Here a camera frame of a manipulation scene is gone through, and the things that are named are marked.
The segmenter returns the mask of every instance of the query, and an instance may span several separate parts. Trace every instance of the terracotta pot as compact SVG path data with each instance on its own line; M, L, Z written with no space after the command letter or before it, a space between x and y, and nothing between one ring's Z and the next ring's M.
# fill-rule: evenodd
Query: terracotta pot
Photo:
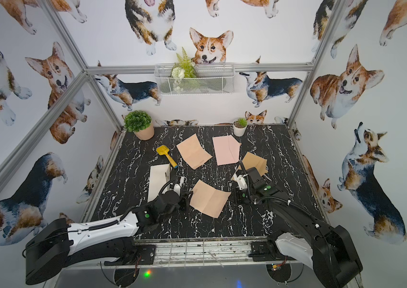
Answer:
M152 125L151 122L148 128L135 132L135 135L139 138L139 140L149 140L152 138L152 136L154 136L154 125Z

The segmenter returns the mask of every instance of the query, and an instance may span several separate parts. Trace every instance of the potted plant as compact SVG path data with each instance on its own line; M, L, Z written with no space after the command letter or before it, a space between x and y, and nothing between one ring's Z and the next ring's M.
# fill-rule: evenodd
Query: potted plant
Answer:
M234 129L234 135L241 137L245 134L245 130L247 129L248 123L245 118L238 118L232 122L232 128Z
M140 140L149 140L154 136L154 125L152 118L144 111L133 111L128 113L124 119L125 130L134 132Z

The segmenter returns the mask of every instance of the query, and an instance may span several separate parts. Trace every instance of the pink paper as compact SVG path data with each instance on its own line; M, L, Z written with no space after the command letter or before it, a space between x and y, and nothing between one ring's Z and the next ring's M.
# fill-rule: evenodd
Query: pink paper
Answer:
M237 163L240 143L232 135L213 137L214 153L218 165Z

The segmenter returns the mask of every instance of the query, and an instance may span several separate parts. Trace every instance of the tan paper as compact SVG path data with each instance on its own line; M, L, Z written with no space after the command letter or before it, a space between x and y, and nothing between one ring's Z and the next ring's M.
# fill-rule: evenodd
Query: tan paper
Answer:
M245 170L248 170L252 167L256 167L256 170L258 170L260 176L263 176L264 174L267 173L266 169L267 160L259 156L256 156L253 153L247 152L245 154L245 157L242 159L242 163L245 166Z
M194 195L190 199L190 205L213 218L219 217L230 196L230 192L215 189L201 180L197 182L192 191L194 191Z
M184 161L194 170L212 158L212 156L202 148L196 134L182 141L176 145L176 147Z

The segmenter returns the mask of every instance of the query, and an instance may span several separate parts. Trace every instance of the floor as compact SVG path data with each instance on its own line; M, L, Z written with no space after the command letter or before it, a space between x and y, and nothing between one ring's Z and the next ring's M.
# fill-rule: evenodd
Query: floor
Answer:
M234 192L238 187L230 177L236 164L217 166L213 157L192 170L176 148L178 143L197 134L204 149L214 155L212 137L230 135L231 130L231 126L155 127L155 135L148 141L127 133L91 220L120 215L127 207L146 201L150 166L168 163L165 156L159 156L155 151L162 144L170 148L170 155L179 165L178 170L173 169L172 176L175 173L187 177L185 185L193 187L200 179L217 189ZM235 138L242 143L241 157L252 152L266 158L269 171L266 178L276 182L314 216L323 218L286 126L249 125L244 136ZM156 230L139 235L137 239L257 237L279 229L294 233L284 220L263 205L235 204L230 197L217 219L193 208L188 214L177 211Z

